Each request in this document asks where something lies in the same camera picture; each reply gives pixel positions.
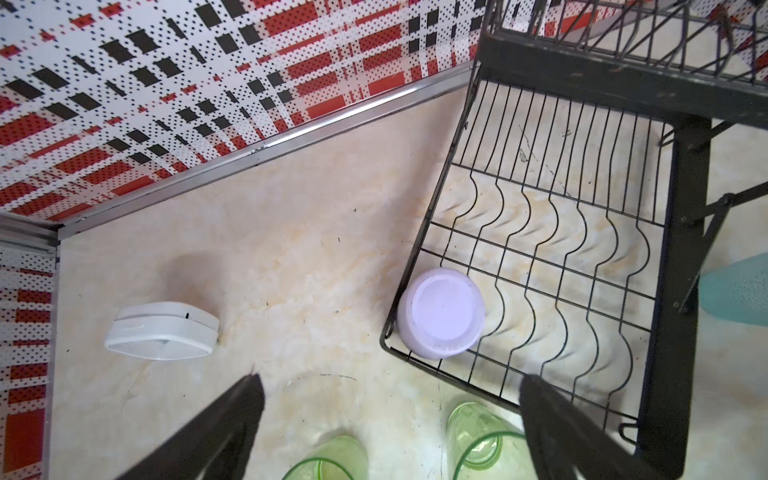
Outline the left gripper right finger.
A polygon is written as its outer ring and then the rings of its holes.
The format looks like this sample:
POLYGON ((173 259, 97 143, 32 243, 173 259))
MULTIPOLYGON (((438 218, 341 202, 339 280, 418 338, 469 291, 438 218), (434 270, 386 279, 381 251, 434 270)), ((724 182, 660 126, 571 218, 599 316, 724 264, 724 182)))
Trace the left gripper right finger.
POLYGON ((523 378, 519 406, 532 464, 540 479, 663 477, 605 435, 539 376, 523 378))

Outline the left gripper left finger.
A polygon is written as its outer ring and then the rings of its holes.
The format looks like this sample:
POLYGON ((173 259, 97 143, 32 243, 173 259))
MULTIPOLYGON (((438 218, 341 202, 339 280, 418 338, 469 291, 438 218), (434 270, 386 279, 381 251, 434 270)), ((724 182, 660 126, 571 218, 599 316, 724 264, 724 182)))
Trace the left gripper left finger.
POLYGON ((242 479, 264 408, 260 376, 246 375, 120 477, 242 479))

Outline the tall green glass cup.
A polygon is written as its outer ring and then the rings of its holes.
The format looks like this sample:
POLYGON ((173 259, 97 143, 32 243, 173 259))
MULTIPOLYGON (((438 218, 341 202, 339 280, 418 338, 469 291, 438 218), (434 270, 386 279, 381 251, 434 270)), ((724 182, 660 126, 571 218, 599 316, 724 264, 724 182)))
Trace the tall green glass cup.
POLYGON ((524 433, 480 403, 458 404, 445 438, 451 479, 536 479, 524 433))

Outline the lilac plastic cup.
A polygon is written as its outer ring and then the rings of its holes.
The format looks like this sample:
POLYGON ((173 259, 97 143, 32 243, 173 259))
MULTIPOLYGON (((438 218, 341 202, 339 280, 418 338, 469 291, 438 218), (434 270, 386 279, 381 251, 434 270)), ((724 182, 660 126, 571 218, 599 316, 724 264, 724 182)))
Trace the lilac plastic cup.
POLYGON ((401 341, 415 355, 429 360, 468 350, 480 339, 485 318, 477 285, 449 268, 428 270, 411 281, 396 310, 401 341))

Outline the black wire dish rack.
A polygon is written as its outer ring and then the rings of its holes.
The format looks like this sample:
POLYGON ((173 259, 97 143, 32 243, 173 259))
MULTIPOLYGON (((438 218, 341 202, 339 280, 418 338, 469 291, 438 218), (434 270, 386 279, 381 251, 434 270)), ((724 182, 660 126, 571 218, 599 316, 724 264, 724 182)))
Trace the black wire dish rack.
POLYGON ((467 41, 465 103, 394 304, 432 268, 483 295, 478 339, 389 354, 517 410, 537 375, 669 478, 683 474, 698 280, 729 211, 715 138, 767 125, 763 1, 440 1, 407 23, 444 63, 467 41))

